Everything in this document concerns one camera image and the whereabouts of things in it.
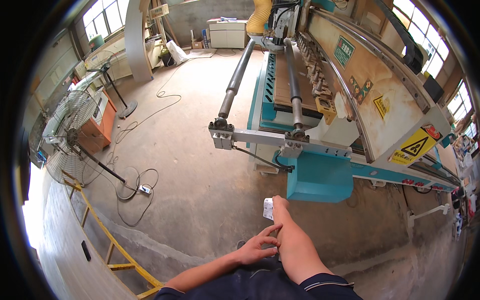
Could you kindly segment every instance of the shoe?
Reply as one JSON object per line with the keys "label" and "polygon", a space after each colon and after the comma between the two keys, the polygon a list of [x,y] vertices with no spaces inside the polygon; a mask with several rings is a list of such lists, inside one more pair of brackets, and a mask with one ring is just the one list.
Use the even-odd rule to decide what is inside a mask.
{"label": "shoe", "polygon": [[247,242],[244,240],[239,240],[237,242],[237,250],[240,249],[243,245],[245,245]]}

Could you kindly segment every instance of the yellow warning sticker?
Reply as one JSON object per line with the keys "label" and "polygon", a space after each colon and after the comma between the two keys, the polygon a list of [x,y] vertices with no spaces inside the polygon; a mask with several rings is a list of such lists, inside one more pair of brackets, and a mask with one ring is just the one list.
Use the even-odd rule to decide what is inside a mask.
{"label": "yellow warning sticker", "polygon": [[442,135],[431,124],[420,127],[400,150],[392,154],[392,162],[400,165],[409,165],[423,156],[441,140]]}
{"label": "yellow warning sticker", "polygon": [[374,99],[373,103],[375,104],[375,107],[377,107],[377,111],[383,120],[385,118],[385,114],[389,111],[390,101],[388,101],[388,98],[384,100],[384,96],[381,95],[380,97]]}

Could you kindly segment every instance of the fan base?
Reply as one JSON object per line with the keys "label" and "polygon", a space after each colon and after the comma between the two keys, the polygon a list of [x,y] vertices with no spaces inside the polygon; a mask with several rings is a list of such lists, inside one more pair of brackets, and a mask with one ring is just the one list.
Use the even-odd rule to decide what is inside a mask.
{"label": "fan base", "polygon": [[126,118],[133,113],[133,111],[137,108],[138,102],[136,100],[132,100],[127,103],[127,107],[119,114],[120,118]]}
{"label": "fan base", "polygon": [[[139,176],[137,169],[132,168],[132,167],[127,167],[121,172],[119,172],[119,175],[125,179],[128,184],[128,186],[132,189],[135,189],[137,187],[137,178]],[[130,199],[133,194],[135,194],[135,191],[127,187],[123,182],[120,180],[117,182],[117,195],[120,199],[126,200]]]}

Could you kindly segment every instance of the cnc router machine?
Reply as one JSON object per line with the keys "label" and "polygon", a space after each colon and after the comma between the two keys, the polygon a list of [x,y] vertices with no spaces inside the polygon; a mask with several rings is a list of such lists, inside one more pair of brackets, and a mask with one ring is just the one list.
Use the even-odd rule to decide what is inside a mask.
{"label": "cnc router machine", "polygon": [[[419,190],[459,186],[455,170],[438,154],[455,136],[436,104],[436,82],[423,84],[417,76],[425,53],[392,11],[375,3],[404,42],[403,57],[362,27],[317,8],[303,8],[308,19],[303,32],[294,32],[296,42],[272,37],[264,31],[272,3],[255,0],[247,24],[251,40],[208,127],[215,148],[250,154],[256,171],[288,172],[292,200],[340,202],[350,197],[353,177]],[[255,44],[269,51],[242,129],[227,118]],[[236,142],[246,142],[248,150]]]}

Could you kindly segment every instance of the finger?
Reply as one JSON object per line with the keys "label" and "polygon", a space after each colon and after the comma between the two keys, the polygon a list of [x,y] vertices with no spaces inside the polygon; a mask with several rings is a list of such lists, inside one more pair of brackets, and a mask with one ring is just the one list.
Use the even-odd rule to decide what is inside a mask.
{"label": "finger", "polygon": [[264,230],[262,230],[258,236],[259,237],[268,237],[270,235],[270,233],[272,233],[273,231],[277,230],[277,229],[280,229],[282,228],[283,224],[282,223],[277,223],[277,224],[274,224],[272,226],[269,226],[267,228],[265,228]]}
{"label": "finger", "polygon": [[260,245],[272,244],[272,245],[275,245],[277,247],[280,246],[280,242],[274,237],[259,237],[258,241],[260,242]]}
{"label": "finger", "polygon": [[268,249],[260,250],[261,258],[269,257],[269,256],[275,255],[277,253],[278,253],[277,248],[268,248]]}

